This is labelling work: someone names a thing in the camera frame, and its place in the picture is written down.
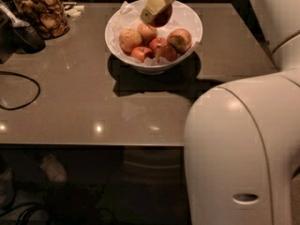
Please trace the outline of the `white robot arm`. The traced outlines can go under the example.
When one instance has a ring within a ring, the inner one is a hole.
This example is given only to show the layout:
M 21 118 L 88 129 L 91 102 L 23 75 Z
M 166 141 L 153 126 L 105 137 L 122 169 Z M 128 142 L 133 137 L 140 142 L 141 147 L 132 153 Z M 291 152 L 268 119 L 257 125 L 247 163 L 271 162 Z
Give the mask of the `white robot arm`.
M 192 105 L 184 161 L 192 225 L 292 225 L 300 170 L 300 0 L 250 0 L 278 71 Z

